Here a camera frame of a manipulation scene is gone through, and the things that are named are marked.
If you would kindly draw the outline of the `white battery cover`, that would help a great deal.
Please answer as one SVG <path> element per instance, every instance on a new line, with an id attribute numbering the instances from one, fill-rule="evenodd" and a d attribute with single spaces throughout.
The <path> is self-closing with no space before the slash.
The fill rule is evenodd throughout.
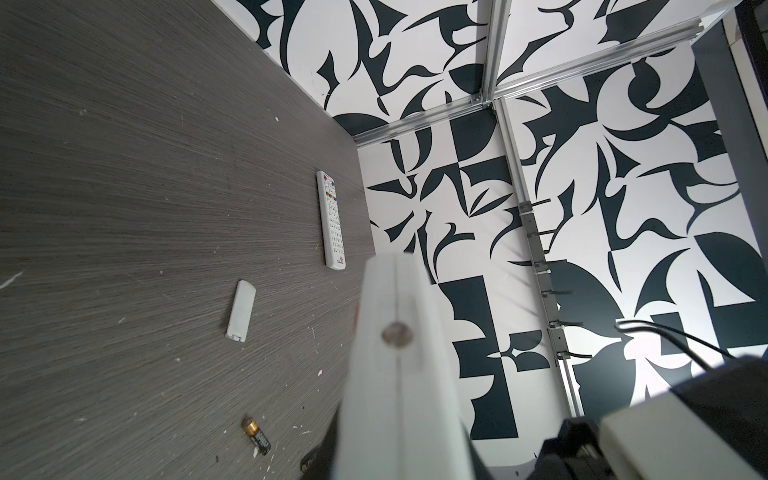
<path id="1" fill-rule="evenodd" d="M 246 341 L 255 297 L 255 287 L 246 280 L 239 280 L 225 334 L 228 339 L 238 342 Z"/>

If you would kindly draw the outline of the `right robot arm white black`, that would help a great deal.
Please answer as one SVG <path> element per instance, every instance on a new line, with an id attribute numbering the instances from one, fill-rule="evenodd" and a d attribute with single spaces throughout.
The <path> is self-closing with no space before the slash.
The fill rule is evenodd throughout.
<path id="1" fill-rule="evenodd" d="M 745 356 L 600 422 L 563 422 L 533 479 L 764 479 L 767 361 Z"/>

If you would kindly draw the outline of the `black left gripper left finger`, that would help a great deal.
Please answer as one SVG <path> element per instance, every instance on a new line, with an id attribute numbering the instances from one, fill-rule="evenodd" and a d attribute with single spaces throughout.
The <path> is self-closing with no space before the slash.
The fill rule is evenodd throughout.
<path id="1" fill-rule="evenodd" d="M 329 480 L 336 452 L 338 414 L 335 413 L 319 445 L 313 447 L 301 460 L 301 480 Z"/>

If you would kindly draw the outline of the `white remote control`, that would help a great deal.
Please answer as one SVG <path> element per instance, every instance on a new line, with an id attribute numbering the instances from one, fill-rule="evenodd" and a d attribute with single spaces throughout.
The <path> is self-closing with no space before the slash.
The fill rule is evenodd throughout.
<path id="1" fill-rule="evenodd" d="M 331 476 L 475 476 L 438 307 L 412 254 L 366 263 Z"/>

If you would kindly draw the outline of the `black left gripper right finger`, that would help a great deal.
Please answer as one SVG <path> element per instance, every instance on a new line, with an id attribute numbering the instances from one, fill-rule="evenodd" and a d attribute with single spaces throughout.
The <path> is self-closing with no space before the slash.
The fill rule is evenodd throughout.
<path id="1" fill-rule="evenodd" d="M 480 458 L 480 455 L 475 449 L 472 443 L 472 440 L 470 438 L 467 438 L 467 446 L 470 453 L 474 479 L 475 480 L 493 480 L 493 475 L 491 474 L 488 467 L 484 464 L 484 462 Z"/>

